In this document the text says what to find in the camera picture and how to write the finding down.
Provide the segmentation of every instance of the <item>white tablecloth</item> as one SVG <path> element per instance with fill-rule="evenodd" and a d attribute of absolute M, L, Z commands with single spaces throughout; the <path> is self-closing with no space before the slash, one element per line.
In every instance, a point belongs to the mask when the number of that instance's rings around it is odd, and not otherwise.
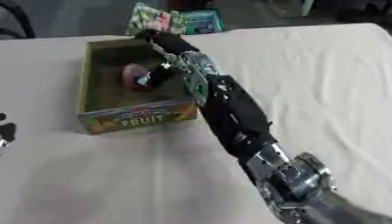
<path fill-rule="evenodd" d="M 0 157 L 0 224 L 279 223 L 200 118 L 100 136 L 74 109 L 85 43 L 0 42 L 0 112 L 17 141 Z M 339 192 L 392 215 L 392 39 L 373 24 L 187 38 L 274 121 L 291 156 L 314 153 Z"/>

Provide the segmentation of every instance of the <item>white table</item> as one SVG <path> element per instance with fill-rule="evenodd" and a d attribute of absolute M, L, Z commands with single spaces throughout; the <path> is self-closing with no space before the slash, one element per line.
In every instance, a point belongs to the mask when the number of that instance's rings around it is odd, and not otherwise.
<path fill-rule="evenodd" d="M 203 119 L 89 136 L 74 115 L 85 43 L 0 42 L 0 224 L 279 223 Z M 331 167 L 339 192 L 392 215 L 392 40 L 372 24 L 188 38 L 275 122 L 292 156 Z"/>

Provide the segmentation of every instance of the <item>floor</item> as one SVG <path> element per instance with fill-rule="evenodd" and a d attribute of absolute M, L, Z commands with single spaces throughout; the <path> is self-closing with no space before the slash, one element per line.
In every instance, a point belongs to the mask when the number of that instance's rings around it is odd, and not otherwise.
<path fill-rule="evenodd" d="M 122 35 L 137 0 L 16 1 L 27 11 L 38 37 L 50 38 Z M 279 8 L 279 4 L 269 3 L 271 1 L 283 3 L 285 10 Z M 296 0 L 217 0 L 216 6 L 228 29 L 335 23 L 331 16 L 298 17 L 299 1 L 287 5 L 289 1 L 292 3 Z M 154 7 L 165 7 L 165 0 L 143 2 Z M 0 10 L 0 27 L 18 29 L 15 21 L 3 10 Z"/>

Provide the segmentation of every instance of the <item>fruit box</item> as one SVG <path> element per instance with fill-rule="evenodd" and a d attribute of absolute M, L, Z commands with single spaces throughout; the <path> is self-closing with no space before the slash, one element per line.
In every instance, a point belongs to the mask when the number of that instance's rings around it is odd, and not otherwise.
<path fill-rule="evenodd" d="M 195 119 L 197 107 L 180 73 L 149 92 L 121 85 L 129 63 L 153 69 L 163 61 L 150 45 L 133 38 L 88 43 L 77 114 L 87 131 L 101 134 Z"/>

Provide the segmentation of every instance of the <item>black object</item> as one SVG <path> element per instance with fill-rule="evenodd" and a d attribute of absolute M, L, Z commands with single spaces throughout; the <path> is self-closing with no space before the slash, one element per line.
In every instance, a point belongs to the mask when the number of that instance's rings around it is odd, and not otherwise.
<path fill-rule="evenodd" d="M 139 32 L 136 39 L 143 39 L 147 42 L 153 42 L 162 47 L 167 53 L 179 55 L 183 52 L 198 52 L 199 49 L 184 41 L 179 35 L 169 32 L 144 30 Z"/>
<path fill-rule="evenodd" d="M 200 111 L 226 151 L 240 164 L 267 144 L 271 122 L 253 98 L 228 75 L 208 75 L 208 98 Z"/>
<path fill-rule="evenodd" d="M 160 65 L 150 72 L 150 79 L 146 86 L 150 88 L 156 88 L 164 81 L 169 80 L 175 74 L 176 71 L 172 67 L 165 67 L 165 65 Z"/>
<path fill-rule="evenodd" d="M 6 114 L 0 113 L 0 121 L 5 120 L 6 118 Z M 0 137 L 9 143 L 15 140 L 16 131 L 17 125 L 15 123 L 9 122 L 6 124 L 0 124 Z"/>
<path fill-rule="evenodd" d="M 14 39 L 34 39 L 35 32 L 32 24 L 21 6 L 12 0 L 0 0 L 0 7 L 6 9 L 19 22 L 24 31 L 24 35 L 6 28 L 0 28 L 0 35 L 11 36 Z"/>

